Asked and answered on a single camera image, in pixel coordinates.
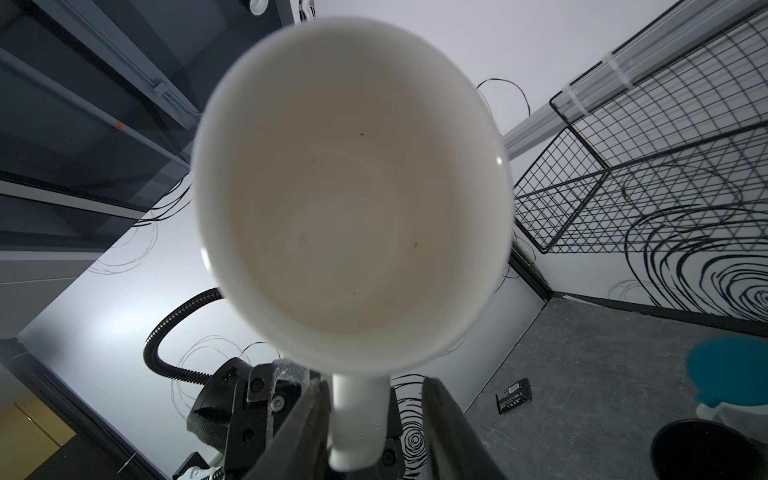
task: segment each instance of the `yellow panel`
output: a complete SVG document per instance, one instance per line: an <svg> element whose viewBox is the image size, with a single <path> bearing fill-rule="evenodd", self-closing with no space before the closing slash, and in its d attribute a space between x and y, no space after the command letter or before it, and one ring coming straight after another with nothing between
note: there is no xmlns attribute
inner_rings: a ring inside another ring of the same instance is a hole
<svg viewBox="0 0 768 480"><path fill-rule="evenodd" d="M3 480L24 480L58 445L16 406L0 410L0 471Z"/></svg>
<svg viewBox="0 0 768 480"><path fill-rule="evenodd" d="M39 398L25 400L16 404L38 427L43 429L54 442L63 445L74 437L74 430L58 418Z"/></svg>

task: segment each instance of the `white container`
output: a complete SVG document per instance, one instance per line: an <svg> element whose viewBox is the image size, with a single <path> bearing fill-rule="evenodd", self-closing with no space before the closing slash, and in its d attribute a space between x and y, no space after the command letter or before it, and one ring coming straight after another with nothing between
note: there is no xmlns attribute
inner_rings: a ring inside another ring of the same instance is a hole
<svg viewBox="0 0 768 480"><path fill-rule="evenodd" d="M725 425L737 432L758 442L768 443L768 405L745 407L721 402L710 408L700 403L696 415L702 420L714 420L719 416Z"/></svg>
<svg viewBox="0 0 768 480"><path fill-rule="evenodd" d="M333 375L335 470L378 460L390 375L443 353L492 294L504 158L460 70L370 20L278 31L208 101L192 174L211 270L280 352Z"/></svg>

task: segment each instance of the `cable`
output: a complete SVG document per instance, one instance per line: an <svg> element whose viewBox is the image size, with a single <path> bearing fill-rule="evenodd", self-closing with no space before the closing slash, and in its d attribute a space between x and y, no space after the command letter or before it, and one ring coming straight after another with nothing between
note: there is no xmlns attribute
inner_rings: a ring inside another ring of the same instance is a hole
<svg viewBox="0 0 768 480"><path fill-rule="evenodd" d="M162 322L154 327L152 333L147 337L147 342L144 344L144 363L147 364L147 367L158 375L169 379L205 385L205 382L208 381L210 375L169 365L160 358L157 351L160 348L160 342L163 341L163 338L165 338L165 336L178 325L181 320L187 318L200 307L215 302L216 300L221 300L222 298L223 296L221 295L221 292L219 292L219 289L212 288L190 298L184 302L184 304L168 314Z"/></svg>
<svg viewBox="0 0 768 480"><path fill-rule="evenodd" d="M528 103L528 97L526 97L526 96L525 96L525 92L523 91L523 89L522 89L522 88L520 88L520 85L518 85L518 84L514 83L514 82L513 82L513 81L511 81L511 80L507 80L506 78L486 78L485 80L481 81L481 82L478 84L478 86L477 86L477 87L475 87L475 90L478 90L478 91L479 91L480 87L482 87L482 86L485 84L485 82L486 82L486 81L505 81L505 82L507 82L508 84L513 84L515 87L517 87L517 88L518 88L518 90L520 91L520 93L522 93L522 94L523 94L523 100L525 100L525 106L526 106L526 107L528 107L528 116L529 116L529 117L531 116L531 104L529 104L529 103Z"/></svg>

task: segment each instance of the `bolt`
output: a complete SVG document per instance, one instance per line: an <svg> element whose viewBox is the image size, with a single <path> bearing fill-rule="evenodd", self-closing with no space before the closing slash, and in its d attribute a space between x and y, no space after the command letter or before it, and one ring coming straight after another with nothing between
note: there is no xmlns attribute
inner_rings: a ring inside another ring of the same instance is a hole
<svg viewBox="0 0 768 480"><path fill-rule="evenodd" d="M275 395L274 398L272 398L272 402L270 403L270 408L273 412L278 413L280 410L283 409L283 407L286 405L286 400L279 396Z"/></svg>
<svg viewBox="0 0 768 480"><path fill-rule="evenodd" d="M385 467L391 467L397 462L397 455L395 455L395 451L392 449L386 449L384 453L382 453L382 463Z"/></svg>
<svg viewBox="0 0 768 480"><path fill-rule="evenodd" d="M250 381L250 391L253 393L261 392L264 388L264 381L258 377Z"/></svg>

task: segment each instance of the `wire mesh grid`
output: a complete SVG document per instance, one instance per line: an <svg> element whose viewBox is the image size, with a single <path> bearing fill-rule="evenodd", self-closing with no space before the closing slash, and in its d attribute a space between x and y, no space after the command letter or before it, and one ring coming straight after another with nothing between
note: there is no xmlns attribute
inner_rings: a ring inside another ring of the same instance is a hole
<svg viewBox="0 0 768 480"><path fill-rule="evenodd" d="M541 252L768 250L768 11L563 130L517 183Z"/></svg>
<svg viewBox="0 0 768 480"><path fill-rule="evenodd" d="M615 165L768 120L766 38L768 11L639 81L572 127Z"/></svg>

